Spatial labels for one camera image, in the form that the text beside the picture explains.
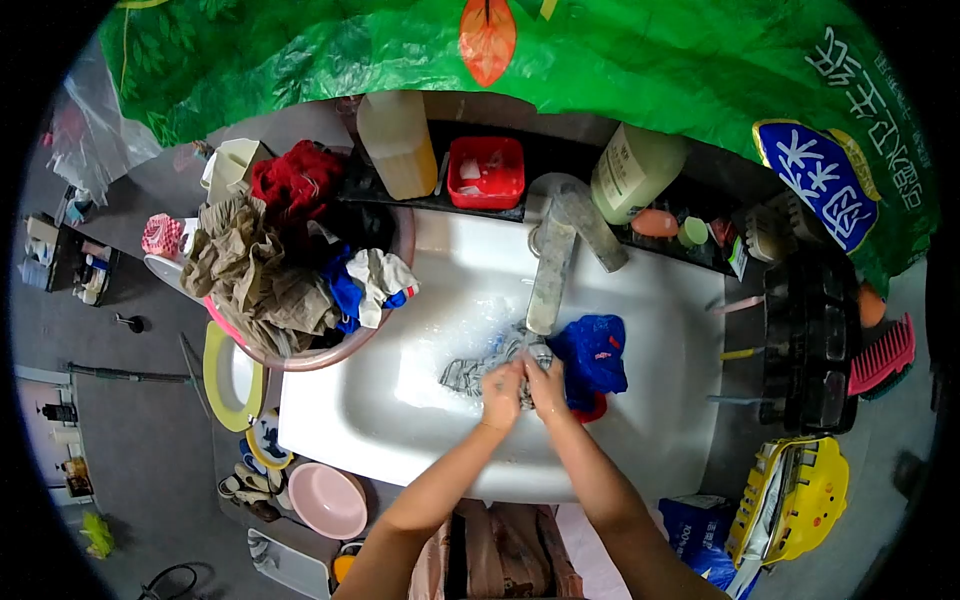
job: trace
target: hand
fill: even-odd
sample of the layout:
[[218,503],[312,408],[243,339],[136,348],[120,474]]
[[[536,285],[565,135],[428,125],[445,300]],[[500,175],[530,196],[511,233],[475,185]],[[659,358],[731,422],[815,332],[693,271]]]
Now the hand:
[[514,427],[520,415],[520,382],[523,380],[523,363],[515,360],[492,369],[480,380],[483,389],[484,423],[507,433]]
[[550,368],[544,371],[529,352],[524,352],[523,366],[530,382],[530,398],[540,420],[549,426],[557,420],[572,417],[564,394],[564,361],[554,356]]

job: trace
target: comb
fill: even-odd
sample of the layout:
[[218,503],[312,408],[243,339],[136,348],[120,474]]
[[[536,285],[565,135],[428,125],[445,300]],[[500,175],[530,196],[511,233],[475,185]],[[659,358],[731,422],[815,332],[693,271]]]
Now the comb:
[[903,317],[883,337],[853,359],[847,396],[868,392],[889,375],[902,372],[913,363],[916,350],[913,322],[909,313],[903,313]]

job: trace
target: white sink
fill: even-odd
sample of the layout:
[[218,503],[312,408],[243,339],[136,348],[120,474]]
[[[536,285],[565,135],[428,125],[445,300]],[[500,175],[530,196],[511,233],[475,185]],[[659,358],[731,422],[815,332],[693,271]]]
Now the white sink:
[[[490,353],[523,320],[537,269],[528,225],[416,211],[420,293],[346,361],[283,378],[279,442],[314,460],[407,485],[479,421],[479,398],[437,383],[454,358]],[[588,313],[627,330],[627,392],[610,395],[593,438],[648,502],[694,493],[707,463],[720,388],[723,320],[705,310],[723,276],[629,249],[607,274],[578,243],[558,330]],[[575,499],[546,430],[524,412],[469,495],[513,502]]]

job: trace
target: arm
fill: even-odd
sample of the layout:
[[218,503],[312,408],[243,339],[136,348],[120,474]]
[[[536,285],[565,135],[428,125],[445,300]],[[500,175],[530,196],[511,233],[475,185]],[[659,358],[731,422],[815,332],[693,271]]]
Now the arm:
[[483,418],[465,440],[407,486],[380,517],[349,576],[337,588],[336,600],[407,597],[423,545],[444,524],[514,426],[520,412],[522,377],[520,363],[484,375]]
[[640,494],[570,413],[563,363],[544,372],[524,357],[531,396],[584,513],[635,600],[723,600],[727,595],[680,562]]

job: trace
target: faucet spout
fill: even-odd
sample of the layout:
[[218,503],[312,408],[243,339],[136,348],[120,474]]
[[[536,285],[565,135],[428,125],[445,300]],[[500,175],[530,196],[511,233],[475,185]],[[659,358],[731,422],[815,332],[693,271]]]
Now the faucet spout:
[[527,306],[527,329],[550,335],[560,313],[566,274],[579,234],[607,273],[627,263],[627,253],[590,199],[589,187],[563,173],[548,173],[530,184],[549,198],[543,223],[534,234],[540,252],[534,289]]

